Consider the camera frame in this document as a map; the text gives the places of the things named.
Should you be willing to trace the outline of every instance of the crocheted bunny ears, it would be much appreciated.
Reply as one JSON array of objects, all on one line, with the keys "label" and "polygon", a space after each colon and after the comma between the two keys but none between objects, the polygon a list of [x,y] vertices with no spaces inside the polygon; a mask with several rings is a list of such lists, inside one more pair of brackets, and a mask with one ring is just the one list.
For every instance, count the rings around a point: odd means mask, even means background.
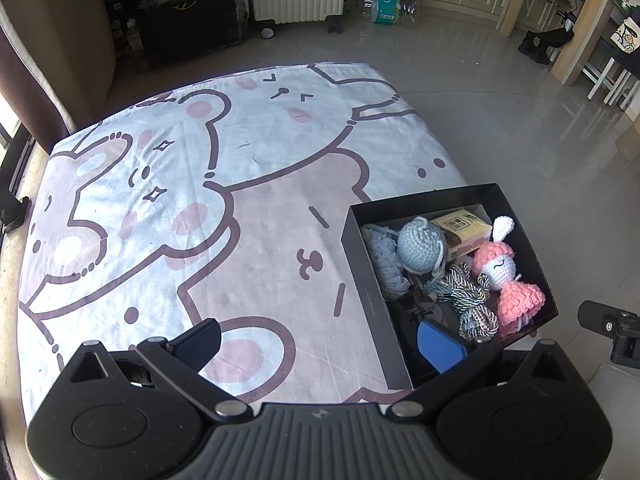
[{"label": "crocheted bunny ears", "polygon": [[498,216],[494,220],[494,227],[492,229],[492,237],[494,242],[503,241],[507,235],[513,231],[516,222],[510,216]]}]

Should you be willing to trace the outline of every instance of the black boot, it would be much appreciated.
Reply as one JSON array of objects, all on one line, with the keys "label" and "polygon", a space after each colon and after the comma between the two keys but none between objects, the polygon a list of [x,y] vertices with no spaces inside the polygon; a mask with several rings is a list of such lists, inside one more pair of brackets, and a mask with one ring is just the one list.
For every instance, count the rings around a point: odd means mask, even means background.
[{"label": "black boot", "polygon": [[531,54],[535,47],[533,43],[533,39],[535,37],[536,35],[530,30],[528,30],[524,36],[524,39],[522,40],[522,43],[518,47],[518,52],[524,54],[525,56],[528,56],[529,54]]},{"label": "black boot", "polygon": [[536,63],[540,63],[540,65],[548,65],[551,63],[549,56],[546,54],[546,48],[548,44],[543,41],[540,42],[538,46],[534,46],[531,54],[529,54],[529,59],[535,61]]},{"label": "black boot", "polygon": [[574,32],[572,30],[566,30],[564,27],[555,28],[554,30],[548,30],[546,32],[539,32],[536,37],[543,43],[553,48],[560,48],[566,45],[574,38]]}]

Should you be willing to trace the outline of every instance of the wooden table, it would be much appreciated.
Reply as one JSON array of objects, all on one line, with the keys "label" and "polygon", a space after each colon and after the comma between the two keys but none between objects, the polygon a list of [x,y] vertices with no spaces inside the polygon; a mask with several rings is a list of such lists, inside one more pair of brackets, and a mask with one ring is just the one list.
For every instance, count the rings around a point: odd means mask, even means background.
[{"label": "wooden table", "polygon": [[[505,36],[511,35],[523,3],[524,0],[509,0],[505,5],[496,26],[496,29]],[[614,0],[585,1],[575,22],[574,38],[562,49],[551,69],[552,75],[562,84],[575,83],[612,13],[616,22],[622,21],[622,13],[619,12]]]}]

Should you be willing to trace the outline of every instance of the metal bolt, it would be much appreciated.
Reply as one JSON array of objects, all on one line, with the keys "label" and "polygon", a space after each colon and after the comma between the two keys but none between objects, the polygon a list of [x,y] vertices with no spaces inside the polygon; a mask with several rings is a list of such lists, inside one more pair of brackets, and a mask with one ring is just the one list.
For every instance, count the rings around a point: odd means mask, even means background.
[{"label": "metal bolt", "polygon": [[248,406],[242,400],[229,399],[216,404],[216,413],[219,416],[242,415]]},{"label": "metal bolt", "polygon": [[412,416],[418,416],[424,411],[424,408],[419,402],[414,400],[400,400],[391,406],[391,413],[401,418],[409,418]]}]

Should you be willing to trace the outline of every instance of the small wheel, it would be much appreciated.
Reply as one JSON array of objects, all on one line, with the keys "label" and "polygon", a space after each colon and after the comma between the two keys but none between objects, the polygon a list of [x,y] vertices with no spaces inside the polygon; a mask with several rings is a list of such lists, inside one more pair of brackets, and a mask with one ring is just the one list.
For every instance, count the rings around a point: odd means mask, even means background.
[{"label": "small wheel", "polygon": [[336,32],[337,34],[342,33],[342,16],[328,16],[326,31],[329,34],[332,32]]},{"label": "small wheel", "polygon": [[260,31],[260,35],[264,40],[270,40],[271,38],[273,38],[274,32],[271,27],[263,27]]}]

